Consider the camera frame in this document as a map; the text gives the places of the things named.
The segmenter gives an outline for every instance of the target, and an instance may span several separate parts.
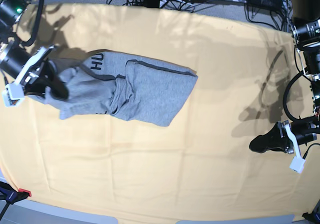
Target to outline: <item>yellow fabric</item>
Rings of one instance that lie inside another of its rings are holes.
[[[34,16],[31,7],[20,22],[25,40]],[[46,7],[36,46],[52,43],[56,57],[108,49],[189,67],[199,79],[169,127],[108,115],[59,120],[30,99],[1,104],[0,168],[32,200],[123,224],[300,216],[319,200],[319,148],[302,174],[289,169],[293,155],[249,150],[287,119],[282,96],[297,73],[289,34],[178,11],[63,4]],[[294,85],[295,116],[312,114],[311,96],[306,80]]]

